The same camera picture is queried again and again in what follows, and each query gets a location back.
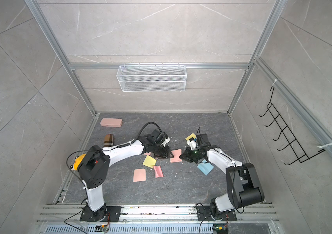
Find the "pink torn memo page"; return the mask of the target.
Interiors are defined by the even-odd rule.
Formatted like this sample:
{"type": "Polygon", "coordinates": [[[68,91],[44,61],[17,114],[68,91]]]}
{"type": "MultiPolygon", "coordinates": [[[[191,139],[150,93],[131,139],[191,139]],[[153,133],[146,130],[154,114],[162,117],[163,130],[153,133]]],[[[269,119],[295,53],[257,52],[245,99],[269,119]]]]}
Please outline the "pink torn memo page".
{"type": "Polygon", "coordinates": [[[145,169],[136,169],[133,174],[133,182],[146,181],[146,170],[145,169]]]}

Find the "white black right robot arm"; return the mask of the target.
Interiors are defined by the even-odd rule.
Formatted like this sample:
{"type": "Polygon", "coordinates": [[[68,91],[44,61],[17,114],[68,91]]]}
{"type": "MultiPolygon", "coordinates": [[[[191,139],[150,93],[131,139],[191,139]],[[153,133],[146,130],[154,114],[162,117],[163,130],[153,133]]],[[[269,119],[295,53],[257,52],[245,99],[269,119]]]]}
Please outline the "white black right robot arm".
{"type": "Polygon", "coordinates": [[[186,142],[188,147],[180,156],[182,160],[198,165],[215,165],[226,176],[227,193],[211,200],[209,218],[222,220],[233,211],[265,200],[265,194],[253,164],[243,163],[230,157],[218,146],[212,145],[207,134],[200,132],[196,135],[191,134],[186,137],[186,142]]]}

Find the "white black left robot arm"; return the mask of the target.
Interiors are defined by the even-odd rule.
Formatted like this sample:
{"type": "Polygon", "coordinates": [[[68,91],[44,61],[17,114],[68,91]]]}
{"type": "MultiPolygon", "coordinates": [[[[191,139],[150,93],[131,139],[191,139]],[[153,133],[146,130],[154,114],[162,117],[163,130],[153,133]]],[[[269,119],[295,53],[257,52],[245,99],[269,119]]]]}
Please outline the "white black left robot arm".
{"type": "Polygon", "coordinates": [[[137,136],[129,142],[111,146],[92,146],[83,150],[83,155],[74,162],[66,161],[68,169],[74,173],[83,184],[87,198],[86,206],[82,208],[80,221],[99,222],[110,221],[117,214],[110,214],[103,196],[103,186],[109,167],[122,160],[144,153],[153,153],[159,158],[169,158],[172,155],[169,136],[154,122],[146,123],[137,136]]]}

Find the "yellow memo pad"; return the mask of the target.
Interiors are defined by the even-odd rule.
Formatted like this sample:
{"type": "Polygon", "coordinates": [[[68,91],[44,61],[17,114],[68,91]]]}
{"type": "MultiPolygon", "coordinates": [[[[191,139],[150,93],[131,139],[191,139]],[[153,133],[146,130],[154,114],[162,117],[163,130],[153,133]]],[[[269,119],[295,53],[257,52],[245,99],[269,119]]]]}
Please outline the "yellow memo pad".
{"type": "Polygon", "coordinates": [[[188,137],[186,137],[186,141],[187,142],[190,142],[192,140],[195,140],[196,139],[196,135],[194,133],[190,134],[188,137]]]}

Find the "yellow torn memo page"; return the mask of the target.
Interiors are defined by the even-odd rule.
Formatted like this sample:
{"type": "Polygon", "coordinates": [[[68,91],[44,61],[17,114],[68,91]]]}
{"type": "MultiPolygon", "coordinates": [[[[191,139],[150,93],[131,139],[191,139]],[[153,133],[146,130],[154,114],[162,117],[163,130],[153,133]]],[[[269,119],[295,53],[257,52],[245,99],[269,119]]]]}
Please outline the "yellow torn memo page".
{"type": "Polygon", "coordinates": [[[156,159],[147,155],[143,162],[143,165],[149,168],[153,168],[156,165],[156,159]]]}

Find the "blue memo pad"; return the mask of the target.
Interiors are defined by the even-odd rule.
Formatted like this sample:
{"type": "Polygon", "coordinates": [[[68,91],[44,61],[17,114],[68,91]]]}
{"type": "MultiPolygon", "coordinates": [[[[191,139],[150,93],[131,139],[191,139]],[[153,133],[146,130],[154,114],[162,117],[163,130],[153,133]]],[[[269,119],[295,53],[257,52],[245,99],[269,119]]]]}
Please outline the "blue memo pad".
{"type": "Polygon", "coordinates": [[[207,161],[202,161],[201,163],[198,164],[197,168],[204,174],[204,175],[208,175],[212,169],[214,168],[214,166],[212,164],[210,164],[207,161]]]}

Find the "dark pink torn page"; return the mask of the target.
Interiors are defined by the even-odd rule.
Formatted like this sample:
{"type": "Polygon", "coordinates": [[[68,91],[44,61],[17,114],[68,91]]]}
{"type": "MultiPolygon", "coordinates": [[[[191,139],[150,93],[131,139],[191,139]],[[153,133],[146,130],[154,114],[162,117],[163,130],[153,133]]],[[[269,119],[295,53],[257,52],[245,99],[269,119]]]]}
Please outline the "dark pink torn page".
{"type": "Polygon", "coordinates": [[[153,169],[154,169],[156,178],[164,177],[164,174],[163,174],[162,169],[161,169],[160,166],[154,166],[153,169]]]}

